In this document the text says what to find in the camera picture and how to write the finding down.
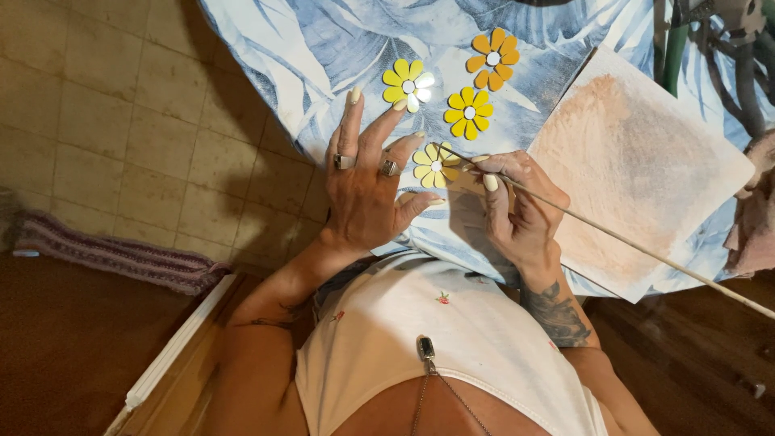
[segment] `ring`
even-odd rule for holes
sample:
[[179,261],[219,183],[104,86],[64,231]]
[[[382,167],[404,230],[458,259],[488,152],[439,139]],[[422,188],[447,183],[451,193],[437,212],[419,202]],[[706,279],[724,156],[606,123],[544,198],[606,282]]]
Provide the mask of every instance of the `ring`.
[[346,170],[355,166],[356,158],[350,156],[342,156],[337,153],[334,154],[334,168],[338,170]]
[[380,169],[380,172],[386,176],[399,175],[401,174],[401,169],[395,162],[385,159],[385,162],[382,163],[382,169]]

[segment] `table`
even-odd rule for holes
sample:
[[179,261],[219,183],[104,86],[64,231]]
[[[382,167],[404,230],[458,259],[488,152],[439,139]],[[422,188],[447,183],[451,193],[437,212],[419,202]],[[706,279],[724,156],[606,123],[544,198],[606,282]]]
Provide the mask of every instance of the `table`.
[[[382,113],[386,85],[382,74],[398,58],[422,60],[436,78],[432,98],[408,114],[395,137],[424,129],[429,140],[449,141],[466,156],[527,149],[563,95],[592,47],[605,44],[644,74],[653,76],[653,4],[649,0],[573,0],[539,7],[512,0],[200,0],[206,18],[221,36],[256,90],[288,130],[294,146],[322,165],[328,138],[339,123],[347,91],[363,89],[363,126]],[[494,115],[477,140],[455,138],[443,120],[447,96],[472,86],[475,74],[464,67],[476,53],[471,40],[500,27],[518,38],[520,61],[502,89],[490,94]],[[734,61],[717,55],[727,89],[734,95]],[[766,98],[760,89],[759,101]],[[722,107],[705,60],[687,43],[678,83],[679,102],[701,116],[708,129],[724,134],[742,150],[749,137]],[[770,121],[775,110],[762,105]],[[427,190],[409,162],[401,175],[402,196]],[[513,265],[484,235],[479,188],[462,181],[430,188],[449,199],[415,219],[394,243],[375,251],[412,247],[514,285]],[[730,199],[684,242],[674,261],[715,280],[727,250],[722,244],[732,225]],[[565,271],[577,295],[613,296],[584,277]],[[666,273],[647,295],[699,285],[680,272]]]

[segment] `beige floor tile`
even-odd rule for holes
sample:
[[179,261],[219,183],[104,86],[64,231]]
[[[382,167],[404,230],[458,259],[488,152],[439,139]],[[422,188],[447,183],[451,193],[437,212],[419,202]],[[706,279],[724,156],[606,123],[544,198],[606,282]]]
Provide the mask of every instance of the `beige floor tile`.
[[278,259],[268,258],[260,254],[249,253],[244,250],[232,248],[232,253],[229,256],[229,261],[234,265],[248,264],[261,268],[266,268],[270,271],[277,271],[284,262]]
[[0,186],[50,196],[56,152],[56,141],[0,124]]
[[126,161],[185,180],[194,153],[196,131],[194,124],[135,105]]
[[51,211],[51,197],[49,196],[44,196],[37,192],[26,191],[24,189],[17,189],[16,198],[24,209],[38,209],[44,212]]
[[292,161],[271,151],[258,150],[247,199],[298,215],[304,203],[312,165]]
[[175,242],[175,232],[161,227],[151,226],[140,221],[128,220],[121,216],[115,218],[113,236],[125,239],[141,240],[159,247],[172,247]]
[[62,74],[67,9],[46,0],[0,2],[0,56]]
[[115,215],[112,213],[105,213],[60,199],[52,199],[51,214],[65,226],[86,234],[113,234]]
[[231,246],[242,208],[241,199],[189,183],[177,231]]
[[309,162],[303,154],[296,151],[293,148],[288,132],[280,125],[274,116],[268,116],[267,122],[263,127],[263,135],[261,137],[261,145],[259,148],[264,150],[273,151],[277,154],[282,154],[285,157],[289,157],[295,161]]
[[78,13],[71,13],[64,61],[66,78],[131,102],[143,41]]
[[217,36],[205,21],[196,0],[152,0],[146,38],[209,62]]
[[59,141],[123,159],[132,103],[64,82]]
[[150,0],[72,0],[74,11],[140,38],[145,37]]
[[62,79],[0,57],[0,123],[57,137]]
[[296,218],[254,202],[245,203],[234,248],[284,260],[295,235]]
[[57,145],[53,195],[115,213],[124,163],[66,144]]
[[258,145],[269,107],[244,75],[212,69],[202,127]]
[[255,161],[253,145],[201,129],[188,181],[244,198]]
[[168,230],[177,228],[185,180],[126,164],[119,215]]
[[296,224],[293,240],[288,248],[288,255],[285,257],[285,260],[290,261],[301,253],[320,234],[320,230],[323,230],[323,224],[300,218]]
[[206,90],[207,70],[201,62],[145,43],[135,103],[199,124]]
[[304,205],[301,207],[301,216],[318,223],[325,223],[331,206],[329,194],[326,192],[326,173],[315,168],[312,172],[312,180],[304,197]]
[[193,251],[195,253],[204,254],[216,262],[229,261],[229,255],[232,252],[231,247],[216,244],[215,242],[210,242],[209,240],[199,239],[198,237],[188,236],[187,234],[182,233],[177,234],[175,237],[174,246],[178,250]]
[[234,59],[234,56],[232,56],[232,52],[229,51],[226,44],[220,40],[215,44],[215,54],[212,56],[212,63],[216,67],[228,71],[229,73],[237,74],[238,76],[245,75],[242,71],[242,67],[240,67],[239,63]]

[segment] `yellow flower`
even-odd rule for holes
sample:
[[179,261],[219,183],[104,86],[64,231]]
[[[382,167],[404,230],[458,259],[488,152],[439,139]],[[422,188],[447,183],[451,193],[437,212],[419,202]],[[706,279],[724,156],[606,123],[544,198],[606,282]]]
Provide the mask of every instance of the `yellow flower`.
[[489,82],[490,91],[497,91],[503,86],[504,81],[512,78],[514,71],[506,65],[513,65],[519,61],[516,36],[506,36],[503,29],[496,27],[489,41],[485,35],[478,35],[471,42],[471,46],[481,54],[466,62],[468,72],[473,73],[485,64],[494,69],[492,73],[487,70],[479,72],[474,79],[474,85],[477,88],[484,88]]
[[477,129],[486,130],[490,126],[485,119],[493,113],[492,105],[485,105],[489,98],[487,91],[479,91],[474,97],[470,86],[461,89],[460,94],[450,95],[447,102],[452,109],[444,112],[444,121],[454,123],[450,129],[452,135],[459,137],[464,132],[467,140],[477,139]]
[[409,65],[406,59],[399,59],[393,64],[393,70],[382,74],[382,81],[390,85],[382,93],[382,98],[389,103],[406,99],[407,110],[417,112],[420,102],[427,103],[431,99],[431,92],[427,88],[433,85],[436,79],[429,72],[420,74],[422,61],[413,61],[412,65]]
[[[452,148],[450,143],[442,142],[444,147]],[[415,177],[421,179],[423,188],[443,188],[446,180],[454,182],[459,172],[450,168],[460,163],[460,158],[433,144],[425,146],[425,151],[416,151],[412,160],[419,166],[415,167]]]

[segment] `woman's left hand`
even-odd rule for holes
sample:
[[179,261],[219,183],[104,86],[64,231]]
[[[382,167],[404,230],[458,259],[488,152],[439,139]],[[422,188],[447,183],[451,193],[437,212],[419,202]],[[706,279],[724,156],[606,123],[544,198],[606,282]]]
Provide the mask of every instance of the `woman's left hand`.
[[[425,132],[402,137],[383,151],[382,144],[406,113],[406,100],[396,102],[359,135],[364,104],[357,87],[348,93],[342,122],[329,141],[325,187],[332,203],[331,218],[320,234],[325,245],[357,256],[390,242],[429,202],[443,202],[433,192],[422,192],[396,206],[400,175],[385,175],[380,169],[387,159],[403,170]],[[355,157],[355,166],[336,168],[335,154]]]

